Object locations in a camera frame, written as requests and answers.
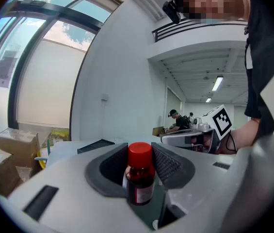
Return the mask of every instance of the black railing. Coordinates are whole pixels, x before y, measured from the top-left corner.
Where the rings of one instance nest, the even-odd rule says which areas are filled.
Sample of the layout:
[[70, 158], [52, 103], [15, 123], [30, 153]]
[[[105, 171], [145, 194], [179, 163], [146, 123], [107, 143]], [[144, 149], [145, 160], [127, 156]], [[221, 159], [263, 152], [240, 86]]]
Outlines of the black railing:
[[243, 25], [246, 26], [247, 22], [244, 20], [237, 20], [236, 22], [221, 22], [215, 24], [201, 24], [200, 22], [189, 20], [189, 19], [181, 19], [179, 24], [174, 24], [173, 22], [168, 23], [164, 26], [161, 26], [158, 29], [152, 31], [155, 37], [155, 42], [162, 40], [166, 37], [172, 36], [174, 34], [184, 32], [191, 29], [198, 29], [203, 27], [211, 27], [218, 25]]

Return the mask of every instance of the ceiling light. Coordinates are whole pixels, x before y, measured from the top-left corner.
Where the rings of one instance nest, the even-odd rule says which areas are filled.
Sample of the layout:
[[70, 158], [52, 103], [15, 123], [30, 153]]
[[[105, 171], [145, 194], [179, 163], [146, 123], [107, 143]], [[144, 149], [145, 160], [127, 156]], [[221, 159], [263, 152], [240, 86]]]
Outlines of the ceiling light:
[[222, 80], [223, 80], [223, 76], [216, 77], [216, 82], [215, 82], [215, 84], [214, 84], [214, 86], [212, 88], [212, 91], [216, 91], [219, 88]]

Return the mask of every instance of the white table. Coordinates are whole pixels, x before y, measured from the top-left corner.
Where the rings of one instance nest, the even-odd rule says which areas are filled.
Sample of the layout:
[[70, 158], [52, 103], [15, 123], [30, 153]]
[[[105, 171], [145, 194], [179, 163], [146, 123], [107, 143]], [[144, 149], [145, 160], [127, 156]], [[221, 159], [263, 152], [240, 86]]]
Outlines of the white table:
[[[85, 147], [99, 140], [100, 138], [84, 140], [84, 141], [56, 142], [54, 147], [51, 150], [51, 153], [49, 154], [46, 167], [49, 167], [60, 160], [64, 160], [71, 156], [77, 155], [79, 148]], [[132, 137], [126, 137], [126, 138], [117, 137], [117, 138], [111, 138], [111, 139], [105, 139], [105, 140], [114, 142], [116, 144], [127, 142], [129, 145], [134, 142], [147, 142], [149, 144], [151, 144], [152, 142], [159, 142], [159, 143], [161, 142], [161, 139], [159, 137], [153, 136], [153, 135], [139, 136], [139, 137], [132, 136]]]

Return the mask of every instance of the cable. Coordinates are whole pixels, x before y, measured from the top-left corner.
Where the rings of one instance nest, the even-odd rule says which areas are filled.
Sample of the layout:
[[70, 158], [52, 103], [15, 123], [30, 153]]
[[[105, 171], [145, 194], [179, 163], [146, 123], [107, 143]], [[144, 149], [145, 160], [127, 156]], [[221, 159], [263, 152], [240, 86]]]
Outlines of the cable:
[[[232, 138], [232, 141], [233, 141], [233, 144], [234, 144], [234, 149], [233, 149], [233, 150], [231, 150], [231, 149], [229, 149], [229, 148], [227, 147], [227, 143], [228, 143], [228, 140], [229, 140], [230, 137]], [[236, 143], [235, 143], [234, 137], [233, 137], [232, 134], [231, 134], [231, 131], [228, 132], [228, 138], [227, 138], [227, 140], [226, 140], [226, 142], [225, 142], [225, 147], [226, 147], [227, 150], [229, 150], [229, 151], [235, 151], [235, 152], [237, 153]]]

